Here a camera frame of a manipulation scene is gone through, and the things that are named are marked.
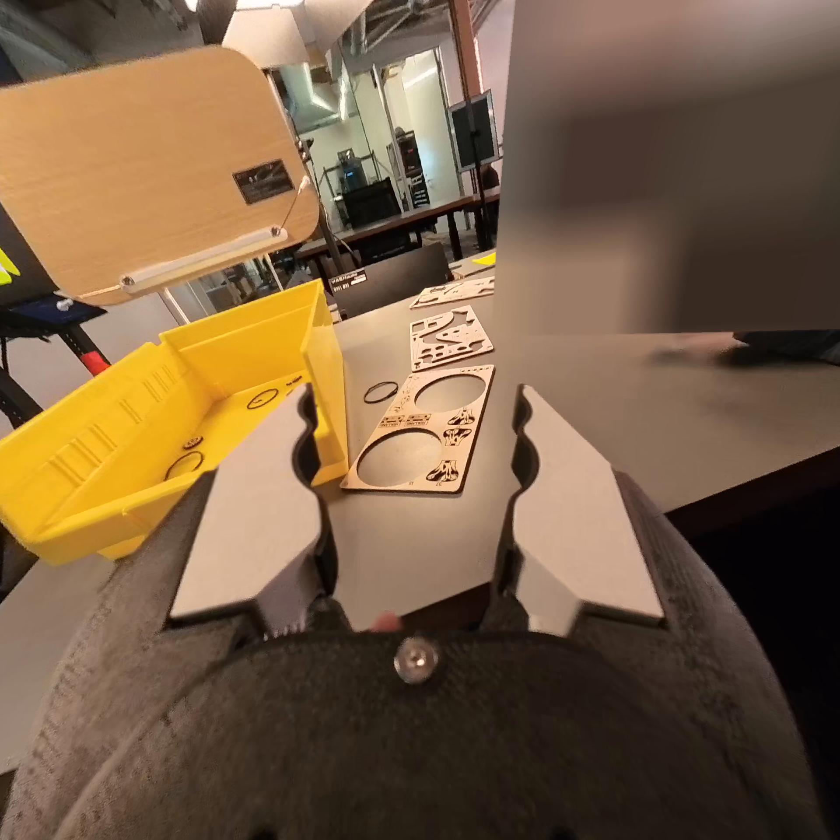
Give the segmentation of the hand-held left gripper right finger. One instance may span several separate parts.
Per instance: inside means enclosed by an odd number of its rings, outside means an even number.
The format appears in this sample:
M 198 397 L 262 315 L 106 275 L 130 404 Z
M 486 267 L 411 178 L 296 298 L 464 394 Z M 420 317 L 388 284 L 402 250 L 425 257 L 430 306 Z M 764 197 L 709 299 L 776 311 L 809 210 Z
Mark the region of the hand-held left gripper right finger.
M 493 624 L 570 636 L 584 616 L 655 627 L 665 610 L 611 463 L 530 385 L 512 417 L 517 481 L 493 572 Z

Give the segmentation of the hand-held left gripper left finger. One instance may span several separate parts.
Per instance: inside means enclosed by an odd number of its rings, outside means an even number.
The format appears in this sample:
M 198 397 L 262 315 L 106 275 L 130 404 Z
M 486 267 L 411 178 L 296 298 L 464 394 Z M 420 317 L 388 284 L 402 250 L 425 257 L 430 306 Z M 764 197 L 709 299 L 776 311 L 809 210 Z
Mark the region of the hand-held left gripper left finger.
M 334 594 L 338 554 L 320 469 L 314 390 L 300 383 L 212 472 L 170 620 L 246 614 L 262 633 L 303 632 Z

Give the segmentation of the wooden sheet with round holes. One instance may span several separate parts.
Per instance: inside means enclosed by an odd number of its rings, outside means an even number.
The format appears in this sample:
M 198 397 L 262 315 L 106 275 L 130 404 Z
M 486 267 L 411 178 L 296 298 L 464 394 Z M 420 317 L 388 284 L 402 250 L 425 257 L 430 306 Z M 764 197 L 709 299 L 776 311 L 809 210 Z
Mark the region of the wooden sheet with round holes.
M 487 364 L 410 375 L 342 479 L 341 489 L 424 495 L 460 494 L 466 483 L 495 372 L 496 367 Z M 430 412 L 417 406 L 417 397 L 421 392 L 438 382 L 456 377 L 481 382 L 481 393 L 476 399 L 447 411 Z M 390 438 L 407 434 L 435 440 L 439 455 L 436 465 L 418 469 L 408 480 L 389 486 L 376 486 L 360 477 L 361 462 L 374 447 Z

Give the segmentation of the wooden sheet with curved cutouts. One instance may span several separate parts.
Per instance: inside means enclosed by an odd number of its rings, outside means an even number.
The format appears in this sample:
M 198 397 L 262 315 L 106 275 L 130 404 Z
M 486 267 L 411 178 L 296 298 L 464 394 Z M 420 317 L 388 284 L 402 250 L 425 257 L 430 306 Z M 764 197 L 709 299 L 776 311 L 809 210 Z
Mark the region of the wooden sheet with curved cutouts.
M 494 351 L 493 343 L 470 305 L 416 320 L 409 331 L 414 373 Z

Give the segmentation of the yellow plastic bin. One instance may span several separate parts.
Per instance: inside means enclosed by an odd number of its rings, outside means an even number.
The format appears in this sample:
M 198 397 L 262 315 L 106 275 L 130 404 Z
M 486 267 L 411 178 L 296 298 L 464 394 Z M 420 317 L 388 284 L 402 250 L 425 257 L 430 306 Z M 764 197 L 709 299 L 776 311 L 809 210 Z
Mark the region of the yellow plastic bin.
M 300 385 L 316 487 L 349 469 L 343 358 L 321 280 L 164 332 L 2 439 L 1 518 L 40 560 L 118 560 Z

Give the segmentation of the black stand with red clip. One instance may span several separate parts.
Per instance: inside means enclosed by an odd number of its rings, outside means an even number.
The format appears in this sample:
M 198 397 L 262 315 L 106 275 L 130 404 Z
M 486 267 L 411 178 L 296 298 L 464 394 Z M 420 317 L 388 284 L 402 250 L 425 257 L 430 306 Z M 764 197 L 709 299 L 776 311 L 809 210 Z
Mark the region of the black stand with red clip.
M 25 425 L 41 413 L 43 409 L 10 374 L 8 345 L 12 340 L 37 340 L 49 343 L 53 338 L 60 339 L 84 365 L 91 376 L 99 375 L 111 365 L 79 323 L 67 325 L 56 332 L 44 328 L 13 326 L 2 322 L 1 411 L 12 429 Z

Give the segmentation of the wooden sheet with rectangular cutouts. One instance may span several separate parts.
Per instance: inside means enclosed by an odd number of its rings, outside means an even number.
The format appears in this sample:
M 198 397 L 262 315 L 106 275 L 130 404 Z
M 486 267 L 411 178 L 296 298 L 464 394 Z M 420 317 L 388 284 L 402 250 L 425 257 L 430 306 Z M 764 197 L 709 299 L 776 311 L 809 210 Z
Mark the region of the wooden sheet with rectangular cutouts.
M 449 303 L 487 298 L 494 294 L 495 277 L 468 277 L 441 286 L 428 287 L 412 301 L 410 309 L 429 308 Z

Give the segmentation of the blue board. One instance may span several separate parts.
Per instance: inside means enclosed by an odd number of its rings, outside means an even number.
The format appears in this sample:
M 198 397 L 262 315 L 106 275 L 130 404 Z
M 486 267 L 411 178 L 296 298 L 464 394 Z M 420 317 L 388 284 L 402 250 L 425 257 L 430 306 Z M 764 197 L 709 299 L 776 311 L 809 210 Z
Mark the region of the blue board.
M 2 308 L 2 322 L 21 326 L 58 329 L 82 324 L 107 314 L 104 308 L 50 294 Z

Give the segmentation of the long dark table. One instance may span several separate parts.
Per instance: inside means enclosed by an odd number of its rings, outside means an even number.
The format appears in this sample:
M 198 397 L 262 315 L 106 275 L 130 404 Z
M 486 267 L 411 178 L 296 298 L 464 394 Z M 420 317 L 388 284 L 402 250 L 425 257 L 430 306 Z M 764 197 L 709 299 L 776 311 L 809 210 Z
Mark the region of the long dark table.
M 456 260 L 462 260 L 464 253 L 455 222 L 455 214 L 458 212 L 477 214 L 480 209 L 480 204 L 483 203 L 487 207 L 491 204 L 498 204 L 500 197 L 501 188 L 494 187 L 486 191 L 483 195 L 460 196 L 457 199 L 445 203 L 422 206 L 409 212 L 401 213 L 398 216 L 367 224 L 360 228 L 353 228 L 349 232 L 333 234 L 332 236 L 337 244 L 351 246 L 357 242 L 364 242 L 374 237 L 390 234 L 391 232 L 420 234 L 422 232 L 421 228 L 426 223 L 436 222 L 439 218 L 444 217 L 448 224 L 449 241 L 453 255 Z

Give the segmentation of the black machine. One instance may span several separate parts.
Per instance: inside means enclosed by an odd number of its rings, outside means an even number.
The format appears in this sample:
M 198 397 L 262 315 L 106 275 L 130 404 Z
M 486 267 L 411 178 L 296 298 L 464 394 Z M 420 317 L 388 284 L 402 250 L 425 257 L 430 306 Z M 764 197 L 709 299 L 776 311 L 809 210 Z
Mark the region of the black machine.
M 372 152 L 339 150 L 337 163 L 322 169 L 319 183 L 326 187 L 344 228 L 362 228 L 403 212 L 392 179 Z

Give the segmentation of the black panel with yellow marks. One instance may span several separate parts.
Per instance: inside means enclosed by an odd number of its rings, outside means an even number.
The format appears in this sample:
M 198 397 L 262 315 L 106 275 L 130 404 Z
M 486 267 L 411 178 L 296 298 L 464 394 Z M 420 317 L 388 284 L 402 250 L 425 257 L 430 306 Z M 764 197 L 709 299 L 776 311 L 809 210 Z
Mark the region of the black panel with yellow marks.
M 4 206 L 1 206 L 1 306 L 44 298 L 57 292 L 56 284 L 41 265 Z

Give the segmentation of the wooden board with black label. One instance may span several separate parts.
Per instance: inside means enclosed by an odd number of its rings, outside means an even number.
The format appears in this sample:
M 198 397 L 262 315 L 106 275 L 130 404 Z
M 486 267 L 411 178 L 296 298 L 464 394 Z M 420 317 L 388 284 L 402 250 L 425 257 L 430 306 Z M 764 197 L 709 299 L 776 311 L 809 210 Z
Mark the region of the wooden board with black label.
M 300 245 L 320 201 L 266 74 L 189 49 L 4 87 L 2 209 L 59 293 L 110 307 Z

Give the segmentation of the black equipment rack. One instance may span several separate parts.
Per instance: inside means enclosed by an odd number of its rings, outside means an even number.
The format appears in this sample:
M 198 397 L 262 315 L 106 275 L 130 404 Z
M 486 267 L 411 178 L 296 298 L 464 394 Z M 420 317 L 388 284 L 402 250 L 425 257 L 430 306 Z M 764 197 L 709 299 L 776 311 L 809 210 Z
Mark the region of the black equipment rack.
M 406 185 L 415 208 L 430 206 L 424 168 L 414 131 L 395 128 L 395 139 L 400 151 Z

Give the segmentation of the monitor on stand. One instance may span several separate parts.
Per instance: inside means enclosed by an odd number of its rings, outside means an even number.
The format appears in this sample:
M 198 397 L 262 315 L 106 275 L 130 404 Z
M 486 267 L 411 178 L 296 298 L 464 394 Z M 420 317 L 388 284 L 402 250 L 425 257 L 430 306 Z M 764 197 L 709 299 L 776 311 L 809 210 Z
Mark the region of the monitor on stand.
M 456 170 L 465 173 L 502 158 L 491 90 L 447 108 L 448 130 L 455 150 Z

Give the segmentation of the silver ventilation duct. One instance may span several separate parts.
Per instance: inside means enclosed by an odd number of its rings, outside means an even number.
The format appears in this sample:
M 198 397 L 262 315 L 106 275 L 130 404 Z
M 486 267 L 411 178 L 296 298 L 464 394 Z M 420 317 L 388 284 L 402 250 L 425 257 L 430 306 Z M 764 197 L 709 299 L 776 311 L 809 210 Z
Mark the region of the silver ventilation duct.
M 304 62 L 269 74 L 299 135 L 360 116 L 350 74 L 341 62 L 333 66 Z

